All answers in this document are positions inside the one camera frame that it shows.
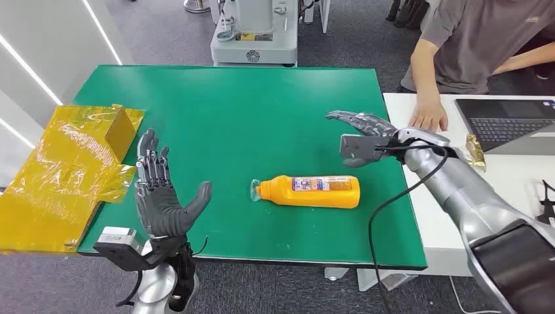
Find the gray t-shirt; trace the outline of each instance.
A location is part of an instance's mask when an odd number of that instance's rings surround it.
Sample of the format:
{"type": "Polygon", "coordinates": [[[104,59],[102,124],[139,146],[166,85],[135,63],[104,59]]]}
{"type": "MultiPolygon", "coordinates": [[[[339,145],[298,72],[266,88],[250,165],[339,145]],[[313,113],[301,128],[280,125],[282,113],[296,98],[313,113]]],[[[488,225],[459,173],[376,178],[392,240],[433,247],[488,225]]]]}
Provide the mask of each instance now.
{"type": "MultiPolygon", "coordinates": [[[[441,0],[422,32],[440,93],[485,94],[488,77],[555,22],[555,0],[441,0]]],[[[401,85],[416,91],[409,67],[401,85]]]]}
{"type": "Polygon", "coordinates": [[[555,23],[549,25],[548,27],[544,28],[544,30],[542,30],[540,32],[540,35],[542,35],[545,38],[548,39],[552,39],[553,41],[555,41],[555,23]]]}

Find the light strip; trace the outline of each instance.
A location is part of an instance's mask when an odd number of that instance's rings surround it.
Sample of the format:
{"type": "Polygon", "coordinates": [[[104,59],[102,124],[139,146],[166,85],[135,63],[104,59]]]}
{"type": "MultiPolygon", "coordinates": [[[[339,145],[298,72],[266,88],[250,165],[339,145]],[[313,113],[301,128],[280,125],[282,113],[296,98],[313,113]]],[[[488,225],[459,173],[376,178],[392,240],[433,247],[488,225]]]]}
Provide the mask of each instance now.
{"type": "Polygon", "coordinates": [[[35,149],[35,145],[33,145],[33,143],[29,142],[28,139],[26,139],[23,135],[21,135],[19,132],[17,132],[16,129],[12,128],[12,126],[7,124],[1,118],[0,118],[0,124],[2,124],[6,129],[8,129],[8,131],[12,132],[13,135],[17,136],[17,138],[22,140],[23,143],[27,144],[27,146],[31,147],[32,149],[35,149]]]}
{"type": "Polygon", "coordinates": [[[118,54],[116,53],[116,50],[114,49],[114,46],[112,46],[112,43],[110,43],[110,40],[108,39],[108,36],[106,36],[106,32],[104,32],[104,29],[100,25],[100,22],[96,18],[96,15],[94,14],[94,12],[93,12],[92,8],[90,7],[90,5],[88,4],[87,0],[83,0],[83,3],[85,4],[85,6],[87,8],[87,11],[90,14],[90,16],[92,17],[94,23],[96,24],[96,27],[98,27],[98,30],[102,34],[102,37],[104,37],[104,41],[106,42],[106,44],[110,48],[110,51],[114,55],[114,58],[116,58],[116,61],[118,62],[119,65],[123,65],[123,63],[120,60],[120,57],[118,57],[118,54]]]}
{"type": "Polygon", "coordinates": [[[25,71],[27,71],[27,73],[29,73],[29,75],[31,75],[33,80],[35,80],[35,82],[39,83],[39,85],[43,88],[43,90],[50,96],[50,98],[52,98],[52,100],[54,100],[54,102],[56,104],[58,104],[59,106],[63,105],[63,103],[60,101],[60,99],[58,97],[56,97],[56,95],[54,95],[54,92],[52,92],[52,90],[50,88],[48,88],[48,86],[43,82],[43,80],[41,80],[41,78],[33,71],[33,69],[31,69],[31,67],[27,64],[27,62],[25,62],[25,60],[23,60],[23,58],[21,58],[21,56],[17,53],[17,51],[15,51],[15,49],[12,47],[12,45],[10,43],[8,43],[6,41],[6,39],[4,39],[2,34],[0,34],[0,44],[2,44],[2,46],[4,46],[4,48],[6,48],[6,50],[8,50],[8,52],[25,69],[25,71]]]}

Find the human arm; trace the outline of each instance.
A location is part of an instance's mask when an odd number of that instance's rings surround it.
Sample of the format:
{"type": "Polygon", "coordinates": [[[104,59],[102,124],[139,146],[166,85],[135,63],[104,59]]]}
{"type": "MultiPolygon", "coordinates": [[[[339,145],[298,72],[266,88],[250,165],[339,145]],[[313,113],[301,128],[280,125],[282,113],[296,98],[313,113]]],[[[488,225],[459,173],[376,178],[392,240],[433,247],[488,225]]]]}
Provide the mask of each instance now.
{"type": "Polygon", "coordinates": [[[509,58],[493,74],[501,74],[548,62],[555,62],[555,42],[509,58]]]}
{"type": "Polygon", "coordinates": [[[430,131],[436,131],[439,126],[442,131],[447,130],[447,114],[440,102],[433,63],[438,49],[435,44],[420,39],[410,57],[417,102],[408,126],[430,131]]]}
{"type": "Polygon", "coordinates": [[[447,130],[447,115],[439,98],[435,79],[434,55],[459,25],[467,0],[442,0],[410,57],[417,104],[409,126],[437,131],[447,130]]]}

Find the laptop keyboard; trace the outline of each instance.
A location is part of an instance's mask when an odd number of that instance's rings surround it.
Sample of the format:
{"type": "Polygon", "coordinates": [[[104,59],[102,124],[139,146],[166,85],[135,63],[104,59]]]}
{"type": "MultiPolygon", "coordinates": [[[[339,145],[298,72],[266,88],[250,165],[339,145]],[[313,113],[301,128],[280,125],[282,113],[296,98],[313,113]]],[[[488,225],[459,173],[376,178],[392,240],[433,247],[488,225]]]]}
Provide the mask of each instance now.
{"type": "Polygon", "coordinates": [[[553,119],[485,119],[471,118],[482,141],[508,142],[551,123],[553,119]]]}

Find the yellow plastic bag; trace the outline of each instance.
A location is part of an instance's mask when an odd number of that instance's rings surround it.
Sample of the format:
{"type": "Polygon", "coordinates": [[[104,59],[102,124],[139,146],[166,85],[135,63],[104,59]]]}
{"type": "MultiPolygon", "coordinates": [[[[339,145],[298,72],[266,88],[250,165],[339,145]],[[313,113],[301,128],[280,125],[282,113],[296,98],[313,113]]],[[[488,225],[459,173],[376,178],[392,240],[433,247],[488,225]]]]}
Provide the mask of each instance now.
{"type": "Polygon", "coordinates": [[[0,196],[0,250],[75,252],[100,202],[123,200],[135,167],[120,163],[143,116],[116,105],[56,108],[0,196]]]}

